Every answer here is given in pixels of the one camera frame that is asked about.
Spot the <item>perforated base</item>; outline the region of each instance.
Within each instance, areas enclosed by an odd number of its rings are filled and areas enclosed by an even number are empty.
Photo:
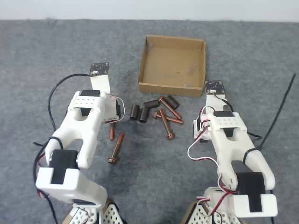
[[[213,216],[207,216],[201,204],[197,204],[189,219],[188,224],[241,224],[236,216],[223,212],[215,212]]]
[[[104,224],[123,224],[117,208],[114,204],[110,204],[104,213]]]
[[[94,208],[73,208],[62,224],[102,224],[97,219],[97,210]],[[114,204],[109,204],[104,216],[103,224],[123,224],[123,221]]]

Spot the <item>white wall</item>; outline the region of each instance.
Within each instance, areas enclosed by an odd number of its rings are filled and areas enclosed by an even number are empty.
[[[299,21],[299,0],[0,0],[0,19]]]

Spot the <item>cable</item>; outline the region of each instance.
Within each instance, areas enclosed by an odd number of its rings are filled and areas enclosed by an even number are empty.
[[[218,203],[215,205],[215,207],[209,212],[209,214],[207,216],[211,216],[220,206],[220,204],[222,203],[223,199],[229,195],[229,193],[224,193],[221,198],[219,199]]]
[[[214,97],[216,97],[217,99],[219,99],[219,100],[223,101],[224,103],[226,103],[226,104],[229,106],[231,112],[234,112],[233,106],[232,106],[227,100],[218,97],[218,96],[216,95],[216,93],[213,93],[213,95],[214,95]]]
[[[41,148],[40,151],[37,153],[37,155],[36,155],[36,157],[35,157],[35,159],[34,159],[34,162],[33,162],[32,174],[33,174],[33,182],[34,182],[34,185],[36,184],[36,179],[37,179],[37,173],[36,173],[37,164],[38,164],[38,162],[40,161],[40,159],[44,156],[43,151],[44,151],[44,149],[46,148],[46,146],[47,146],[48,142],[50,141],[50,139],[55,139],[55,140],[57,140],[57,141],[59,142],[59,144],[60,144],[61,149],[63,149],[63,146],[62,146],[62,144],[61,144],[61,141],[60,141],[60,139],[57,138],[57,137],[50,137],[49,140],[46,141],[46,143],[45,143],[44,145],[42,145],[42,148]],[[42,194],[42,195],[44,196],[44,198],[48,201],[49,206],[50,206],[51,211],[52,211],[52,215],[53,215],[54,221],[55,221],[56,224],[58,224],[58,221],[57,221],[57,218],[56,218],[56,213],[55,213],[55,210],[54,210],[52,201],[49,199],[49,196],[48,196],[45,192],[43,192],[42,190],[40,190],[40,189],[37,189],[37,193],[38,193],[39,196],[40,196],[40,194]]]
[[[125,108],[125,103],[123,102],[123,99],[120,98],[120,97],[118,97],[118,96],[115,96],[115,95],[109,95],[109,96],[110,96],[110,97],[115,97],[115,98],[121,100],[121,102],[122,102],[122,107],[123,107],[123,115],[122,115],[122,117],[121,117],[120,119],[118,119],[118,120],[107,121],[107,122],[105,122],[105,124],[110,124],[110,123],[119,122],[119,121],[121,121],[121,120],[125,117],[125,114],[126,114],[126,108]]]
[[[204,133],[206,130],[207,130],[207,127],[205,127],[205,128],[202,130],[201,133],[199,133],[199,135],[198,135],[197,138],[194,140],[194,142],[189,146],[189,148],[188,148],[188,150],[187,150],[187,155],[188,155],[188,157],[189,157],[191,160],[194,160],[194,161],[210,160],[210,161],[214,162],[214,163],[217,165],[217,167],[219,167],[217,161],[216,161],[215,159],[213,159],[212,157],[203,156],[203,157],[199,157],[199,158],[194,158],[194,157],[191,157],[190,154],[189,154],[189,151],[190,151],[190,149],[192,148],[192,146],[194,146],[194,144],[195,144],[196,142],[199,141],[200,137],[203,135],[203,133]]]
[[[217,212],[217,211],[215,211],[215,212],[220,216],[220,220],[221,220],[220,224],[222,224],[222,222],[223,222],[222,215],[219,212]]]
[[[56,131],[56,125],[55,125],[55,121],[53,119],[53,116],[52,116],[52,112],[51,112],[51,99],[52,99],[52,96],[53,96],[53,93],[54,91],[56,90],[56,88],[61,84],[63,83],[65,80],[71,78],[71,77],[76,77],[76,76],[84,76],[84,77],[90,77],[90,75],[88,74],[81,74],[81,73],[78,73],[78,74],[72,74],[72,75],[69,75],[63,79],[61,79],[52,89],[52,91],[50,92],[50,95],[49,95],[49,98],[48,98],[48,113],[49,113],[49,116],[50,116],[50,120],[51,120],[51,124],[53,126],[53,129],[54,131]]]
[[[289,92],[290,92],[290,89],[291,89],[291,87],[292,87],[292,84],[293,84],[293,82],[294,82],[295,77],[296,77],[296,73],[295,73],[295,74],[292,76],[292,78],[291,78],[290,84],[289,84],[289,86],[288,86],[288,88],[287,88],[287,90],[286,90],[286,92],[285,92],[284,98],[283,98],[282,101],[281,101],[281,104],[280,104],[280,106],[279,106],[279,109],[278,109],[278,111],[277,111],[277,113],[276,113],[276,115],[275,115],[275,118],[274,118],[274,120],[273,120],[273,122],[272,122],[272,124],[271,124],[271,126],[270,126],[270,128],[269,128],[269,130],[267,131],[267,133],[266,133],[266,135],[265,135],[263,141],[261,142],[261,144],[257,147],[260,151],[262,150],[265,141],[266,141],[267,138],[269,137],[269,135],[270,135],[270,133],[271,133],[271,131],[272,131],[272,129],[273,129],[273,127],[274,127],[274,125],[275,125],[275,123],[276,123],[276,121],[277,121],[279,115],[280,115],[280,112],[281,112],[282,108],[284,107],[285,100],[286,100],[286,98],[287,98],[287,96],[288,96],[288,94],[289,94]]]
[[[271,223],[272,223],[272,224],[275,224],[275,222],[274,222],[274,217],[271,217]]]
[[[218,97],[218,96],[216,95],[216,93],[213,93],[213,95],[214,95],[214,97],[216,97],[217,99],[219,99],[219,100],[223,101],[224,103],[226,103],[226,104],[229,106],[231,112],[234,112],[233,106],[232,106],[227,100]],[[249,134],[249,135],[251,135],[251,136],[253,136],[253,137],[258,138],[258,140],[260,140],[260,139],[263,138],[262,136],[260,136],[260,135],[258,135],[258,134],[253,134],[253,133],[251,133],[251,132],[249,132],[249,131],[247,131],[247,134]]]
[[[237,193],[236,191],[228,190],[228,189],[226,189],[224,186],[222,186],[221,183],[220,183],[221,180],[222,180],[222,174],[219,175],[218,180],[217,180],[217,184],[218,184],[218,187],[219,187],[223,192],[226,192],[226,193],[229,193],[229,194],[232,194],[232,195]]]
[[[58,224],[58,220],[57,220],[57,217],[56,217],[56,212],[54,210],[52,201],[49,199],[49,196],[47,196],[47,194],[45,192],[43,192],[42,190],[40,190],[40,192],[46,198],[46,200],[48,201],[49,206],[50,206],[51,211],[52,211],[52,215],[53,215],[54,221],[55,221],[56,224]]]
[[[249,135],[251,135],[251,136],[253,136],[253,137],[258,138],[259,140],[260,140],[260,139],[263,139],[262,136],[260,136],[260,135],[258,135],[258,134],[253,134],[253,133],[251,133],[251,132],[249,132],[249,131],[247,131],[247,134],[249,134]]]

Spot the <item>circuit board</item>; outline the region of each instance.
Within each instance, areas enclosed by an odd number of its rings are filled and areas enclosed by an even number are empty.
[[[222,81],[205,81],[206,94],[225,94]]]
[[[90,66],[89,74],[91,76],[107,75],[109,72],[109,63],[95,63]]]

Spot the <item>white wire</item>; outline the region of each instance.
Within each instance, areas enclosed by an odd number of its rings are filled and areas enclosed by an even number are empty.
[[[199,205],[201,202],[207,202],[207,201],[210,201],[210,199],[207,197],[204,197],[197,202],[197,205]]]
[[[202,136],[202,134],[203,134],[206,130],[207,130],[207,129],[205,128],[205,129],[198,135],[198,137],[196,138],[196,140],[189,146],[189,148],[188,148],[188,150],[187,150],[187,155],[188,155],[189,159],[191,159],[191,160],[195,160],[195,161],[206,160],[206,159],[211,160],[211,161],[213,161],[213,162],[217,165],[217,167],[219,167],[219,164],[217,163],[217,161],[216,161],[215,159],[213,159],[212,157],[209,157],[209,156],[203,156],[203,157],[199,157],[199,158],[194,158],[194,157],[191,157],[191,156],[190,156],[190,149],[192,148],[192,146],[195,145],[196,142],[199,141],[200,137]]]
[[[218,180],[217,180],[218,187],[219,187],[223,192],[226,192],[226,191],[220,186],[220,180],[221,180],[221,178],[222,178],[222,174],[219,175]]]
[[[110,97],[115,97],[117,99],[119,99],[121,102],[122,102],[122,106],[123,106],[123,115],[122,117],[119,119],[119,120],[115,120],[115,121],[111,121],[111,122],[107,122],[106,124],[112,124],[112,123],[115,123],[115,122],[119,122],[121,121],[124,117],[125,117],[125,114],[126,114],[126,108],[125,108],[125,103],[123,102],[122,98],[118,97],[118,96],[115,96],[115,95],[109,95]]]
[[[212,108],[212,107],[210,107],[210,106],[204,106],[200,111],[200,114],[199,114],[199,119],[200,119],[200,122],[202,122],[201,121],[201,115],[202,115],[202,113],[204,112],[204,110],[207,108],[207,107],[209,107],[209,108]]]

